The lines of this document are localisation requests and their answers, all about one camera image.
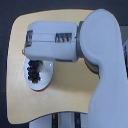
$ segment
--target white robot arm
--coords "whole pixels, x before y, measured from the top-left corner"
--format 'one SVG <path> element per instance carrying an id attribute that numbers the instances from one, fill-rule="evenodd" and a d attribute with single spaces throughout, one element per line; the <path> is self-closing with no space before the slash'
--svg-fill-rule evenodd
<path id="1" fill-rule="evenodd" d="M 35 22 L 23 50 L 31 60 L 87 60 L 100 80 L 88 107 L 89 128 L 128 128 L 128 85 L 121 33 L 115 17 L 92 12 L 77 31 L 75 23 Z"/>

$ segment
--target floor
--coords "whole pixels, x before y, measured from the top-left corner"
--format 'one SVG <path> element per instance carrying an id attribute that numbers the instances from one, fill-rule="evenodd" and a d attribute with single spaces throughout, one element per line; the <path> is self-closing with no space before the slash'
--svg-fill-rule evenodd
<path id="1" fill-rule="evenodd" d="M 123 30 L 127 31 L 128 1 L 123 0 L 0 0 L 0 128 L 28 128 L 27 124 L 11 125 L 6 108 L 7 53 L 11 27 L 14 20 L 23 14 L 55 9 L 98 9 L 112 12 Z"/>

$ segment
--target white surface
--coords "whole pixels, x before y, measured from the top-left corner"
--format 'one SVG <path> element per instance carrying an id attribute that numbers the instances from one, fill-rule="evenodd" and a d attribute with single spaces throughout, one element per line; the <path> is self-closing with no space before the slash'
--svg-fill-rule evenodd
<path id="1" fill-rule="evenodd" d="M 31 121 L 29 128 L 52 128 L 52 115 L 43 116 Z"/>
<path id="2" fill-rule="evenodd" d="M 33 31 L 32 45 L 25 48 L 25 55 L 30 60 L 77 61 L 76 33 L 77 24 L 73 22 L 37 21 L 28 26 Z M 58 33 L 71 33 L 71 42 L 56 43 Z"/>
<path id="3" fill-rule="evenodd" d="M 41 78 L 40 81 L 38 81 L 38 83 L 33 84 L 31 81 L 28 80 L 28 62 L 29 59 L 25 58 L 24 60 L 24 64 L 23 64 L 23 71 L 24 71 L 24 78 L 27 82 L 27 85 L 33 89 L 33 90 L 42 90 L 44 89 L 46 86 L 48 86 L 50 80 L 52 79 L 52 74 L 53 74 L 53 62 L 50 61 L 43 61 L 43 65 L 39 66 L 39 76 Z"/>
<path id="4" fill-rule="evenodd" d="M 128 128 L 128 85 L 121 33 L 115 17 L 103 9 L 83 22 L 84 56 L 99 66 L 100 80 L 88 108 L 89 128 Z"/>
<path id="5" fill-rule="evenodd" d="M 73 112 L 58 113 L 58 128 L 75 128 Z"/>
<path id="6" fill-rule="evenodd" d="M 88 128 L 88 115 L 80 114 L 81 118 L 81 128 Z"/>

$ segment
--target table surface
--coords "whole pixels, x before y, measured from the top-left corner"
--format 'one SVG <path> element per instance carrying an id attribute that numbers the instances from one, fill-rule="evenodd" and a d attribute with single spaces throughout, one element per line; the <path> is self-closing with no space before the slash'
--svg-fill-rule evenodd
<path id="1" fill-rule="evenodd" d="M 76 63 L 54 63 L 49 86 L 36 92 L 28 87 L 23 75 L 25 56 L 22 49 L 27 27 L 34 21 L 83 21 L 90 10 L 43 11 L 17 18 L 13 24 L 7 62 L 7 116 L 11 124 L 29 122 L 40 116 L 61 112 L 88 112 L 90 97 L 98 84 L 93 74 L 79 59 Z"/>

